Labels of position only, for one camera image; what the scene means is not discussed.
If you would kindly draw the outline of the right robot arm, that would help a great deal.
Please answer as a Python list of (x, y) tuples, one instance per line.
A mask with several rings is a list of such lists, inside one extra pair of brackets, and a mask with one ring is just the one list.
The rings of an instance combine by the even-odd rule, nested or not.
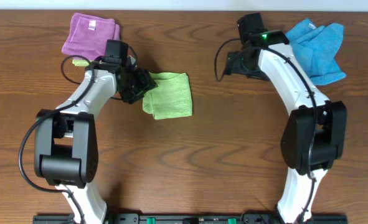
[(241, 30), (242, 49), (229, 52), (223, 74), (245, 75), (272, 82), (289, 118), (280, 148), (288, 166), (285, 188), (263, 223), (346, 223), (347, 218), (313, 215), (312, 204), (320, 182), (343, 152), (347, 109), (332, 102), (307, 77), (280, 30)]

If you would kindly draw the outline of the green microfiber cloth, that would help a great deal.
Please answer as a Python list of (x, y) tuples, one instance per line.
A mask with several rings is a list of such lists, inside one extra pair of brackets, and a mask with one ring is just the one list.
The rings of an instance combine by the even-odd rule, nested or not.
[(187, 73), (150, 73), (157, 87), (145, 93), (143, 111), (154, 119), (192, 116), (193, 104)]

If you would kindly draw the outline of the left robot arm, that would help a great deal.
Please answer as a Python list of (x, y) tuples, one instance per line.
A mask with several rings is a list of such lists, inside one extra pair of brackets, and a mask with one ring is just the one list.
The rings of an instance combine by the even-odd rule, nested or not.
[(34, 170), (50, 192), (62, 193), (73, 210), (73, 223), (104, 223), (107, 204), (95, 174), (98, 144), (95, 120), (115, 94), (132, 104), (156, 86), (132, 56), (98, 57), (85, 67), (83, 80), (54, 110), (40, 110), (35, 134)]

